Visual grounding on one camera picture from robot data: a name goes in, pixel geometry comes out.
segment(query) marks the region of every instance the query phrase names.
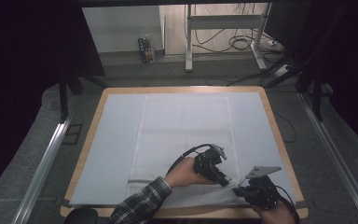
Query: checkered shirt sleeve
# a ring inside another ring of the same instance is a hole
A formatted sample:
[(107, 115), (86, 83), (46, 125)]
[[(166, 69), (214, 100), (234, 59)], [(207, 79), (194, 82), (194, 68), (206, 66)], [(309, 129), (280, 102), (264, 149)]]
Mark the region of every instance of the checkered shirt sleeve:
[(172, 193), (161, 177), (118, 204), (108, 224), (147, 223)]

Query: wooden table frame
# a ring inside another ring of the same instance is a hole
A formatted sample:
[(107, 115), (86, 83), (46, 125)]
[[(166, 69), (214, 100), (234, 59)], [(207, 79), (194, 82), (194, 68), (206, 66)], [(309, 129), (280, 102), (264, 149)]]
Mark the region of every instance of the wooden table frame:
[[(108, 88), (103, 91), (100, 103), (95, 111), (94, 118), (89, 127), (89, 132), (86, 137), (83, 149), (77, 161), (74, 174), (69, 184), (68, 190), (65, 194), (65, 200), (69, 202), (74, 193), (77, 181), (83, 171), (86, 159), (89, 155), (91, 144), (96, 133), (101, 115), (103, 113), (104, 104), (109, 94), (139, 94), (139, 93), (218, 93), (218, 92), (258, 92), (261, 101), (266, 110), (268, 121), (273, 132), (276, 144), (281, 154), (282, 163), (289, 178), (290, 185), (295, 194), (294, 200), (297, 203), (303, 203), (304, 197), (298, 185), (295, 172), (284, 146), (281, 133), (273, 116), (272, 109), (269, 105), (269, 99), (266, 92), (261, 87), (144, 87), (144, 88)], [(61, 207), (61, 215), (66, 217), (73, 208), (63, 205)], [(99, 217), (110, 217), (114, 208), (95, 208), (98, 211)], [(309, 214), (308, 208), (297, 208), (297, 212), (301, 218), (307, 217)], [(154, 218), (255, 218), (259, 215), (250, 207), (216, 207), (216, 206), (197, 206), (190, 208), (173, 208), (160, 209), (156, 212)]]

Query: gray carpet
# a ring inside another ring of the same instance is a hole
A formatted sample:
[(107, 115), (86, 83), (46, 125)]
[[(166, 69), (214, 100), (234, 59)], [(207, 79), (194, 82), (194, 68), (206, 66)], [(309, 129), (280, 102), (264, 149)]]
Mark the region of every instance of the gray carpet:
[[(155, 64), (106, 64), (106, 77), (101, 80), (112, 87), (142, 86), (199, 86), (226, 85), (258, 72), (254, 60), (225, 60), (194, 62), (193, 73), (185, 72), (182, 60)], [(266, 77), (265, 82), (273, 79)], [(63, 223), (60, 207), (79, 153), (82, 149), (102, 89), (81, 79), (84, 90), (76, 98), (72, 125), (82, 125), (77, 143), (73, 136), (63, 140), (48, 179), (40, 192), (28, 223)], [(259, 78), (238, 85), (256, 85)], [(302, 223), (358, 223), (358, 210), (344, 186), (335, 166), (315, 132), (294, 88), (296, 77), (268, 89), (268, 99), (293, 164), (297, 180), (310, 210)], [(0, 223), (10, 223), (24, 192), (33, 177), (48, 142), (60, 118), (58, 87), (45, 91), (43, 105), (34, 125), (12, 163), (0, 179)], [(337, 147), (358, 180), (358, 137), (339, 117), (334, 108), (323, 99), (324, 125), (336, 141)], [(177, 220), (178, 223), (243, 223), (243, 220)]]

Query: white wall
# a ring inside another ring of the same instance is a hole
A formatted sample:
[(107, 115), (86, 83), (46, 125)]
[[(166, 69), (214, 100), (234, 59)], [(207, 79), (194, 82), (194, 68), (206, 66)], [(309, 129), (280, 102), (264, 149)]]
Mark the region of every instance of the white wall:
[(89, 30), (98, 52), (139, 50), (138, 38), (151, 37), (155, 49), (163, 49), (158, 6), (85, 7)]

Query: hand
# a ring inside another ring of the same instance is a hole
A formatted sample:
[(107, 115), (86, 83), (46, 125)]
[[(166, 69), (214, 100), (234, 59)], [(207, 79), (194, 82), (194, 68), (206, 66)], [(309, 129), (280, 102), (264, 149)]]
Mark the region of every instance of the hand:
[(187, 187), (192, 184), (213, 183), (205, 176), (194, 173), (194, 158), (189, 157), (182, 159), (164, 179), (171, 189), (175, 187)]
[(277, 201), (275, 207), (264, 210), (263, 208), (253, 205), (252, 208), (260, 215), (264, 224), (295, 224), (295, 218), (290, 213), (289, 208), (281, 201)]

